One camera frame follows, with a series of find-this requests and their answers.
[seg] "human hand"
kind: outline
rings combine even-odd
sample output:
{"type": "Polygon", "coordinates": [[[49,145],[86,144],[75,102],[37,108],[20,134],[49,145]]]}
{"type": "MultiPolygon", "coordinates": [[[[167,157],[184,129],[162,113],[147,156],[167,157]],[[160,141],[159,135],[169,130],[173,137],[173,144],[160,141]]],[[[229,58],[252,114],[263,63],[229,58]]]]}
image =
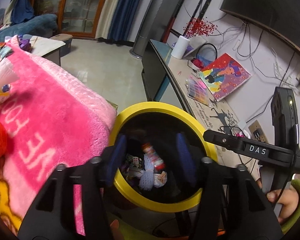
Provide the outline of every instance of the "human hand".
{"type": "Polygon", "coordinates": [[[119,230],[119,221],[116,219],[110,224],[114,240],[124,240],[123,234],[119,230]]]}
{"type": "MultiPolygon", "coordinates": [[[[257,180],[257,184],[262,188],[261,180],[257,180]]],[[[271,191],[267,194],[267,199],[274,203],[280,194],[281,189],[271,191]]],[[[289,218],[297,209],[299,203],[299,194],[293,186],[290,186],[289,189],[285,189],[278,200],[277,203],[282,204],[282,209],[280,211],[278,221],[283,223],[289,218]]]]}

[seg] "paint palette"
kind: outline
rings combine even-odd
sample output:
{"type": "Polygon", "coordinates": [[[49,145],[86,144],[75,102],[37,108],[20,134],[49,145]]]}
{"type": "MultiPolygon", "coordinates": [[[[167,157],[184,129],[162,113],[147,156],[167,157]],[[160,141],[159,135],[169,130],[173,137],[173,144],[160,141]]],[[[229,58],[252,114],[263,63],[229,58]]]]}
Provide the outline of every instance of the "paint palette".
{"type": "Polygon", "coordinates": [[[186,80],[186,86],[187,86],[188,97],[208,107],[211,107],[207,87],[201,80],[198,80],[197,82],[192,78],[188,78],[186,80]]]}

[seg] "floor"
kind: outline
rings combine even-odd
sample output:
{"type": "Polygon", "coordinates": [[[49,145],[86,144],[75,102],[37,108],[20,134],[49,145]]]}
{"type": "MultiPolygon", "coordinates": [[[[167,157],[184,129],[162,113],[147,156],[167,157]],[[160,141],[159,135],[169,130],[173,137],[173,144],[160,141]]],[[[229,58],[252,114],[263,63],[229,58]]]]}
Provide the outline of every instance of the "floor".
{"type": "Polygon", "coordinates": [[[141,78],[142,63],[129,54],[131,47],[73,39],[71,53],[61,66],[90,89],[118,105],[118,113],[145,102],[141,78]]]}

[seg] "blue curtain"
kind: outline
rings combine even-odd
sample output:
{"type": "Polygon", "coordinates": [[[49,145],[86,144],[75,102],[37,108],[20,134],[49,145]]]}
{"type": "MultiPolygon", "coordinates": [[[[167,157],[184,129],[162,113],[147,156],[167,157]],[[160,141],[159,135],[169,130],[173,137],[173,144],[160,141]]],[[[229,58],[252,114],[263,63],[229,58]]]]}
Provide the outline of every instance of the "blue curtain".
{"type": "Polygon", "coordinates": [[[111,21],[108,39],[126,41],[140,0],[119,0],[111,21]]]}
{"type": "Polygon", "coordinates": [[[34,17],[34,10],[30,0],[16,0],[12,9],[11,22],[13,24],[26,22],[34,17]]]}

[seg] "white curtain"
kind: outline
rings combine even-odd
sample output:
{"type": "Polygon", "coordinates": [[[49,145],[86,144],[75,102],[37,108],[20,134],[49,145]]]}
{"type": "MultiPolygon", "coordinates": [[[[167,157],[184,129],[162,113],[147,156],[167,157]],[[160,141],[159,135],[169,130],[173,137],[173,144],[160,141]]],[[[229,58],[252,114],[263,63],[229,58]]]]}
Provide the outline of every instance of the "white curtain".
{"type": "Polygon", "coordinates": [[[13,9],[15,3],[16,3],[16,0],[11,0],[10,4],[6,8],[6,10],[4,12],[4,17],[3,17],[3,27],[1,28],[1,30],[9,27],[11,25],[11,13],[12,13],[12,9],[13,9]]]}
{"type": "Polygon", "coordinates": [[[100,19],[98,22],[98,27],[96,31],[96,39],[97,38],[104,38],[108,37],[111,21],[113,18],[114,11],[117,7],[118,0],[106,0],[105,4],[103,5],[100,19]]]}

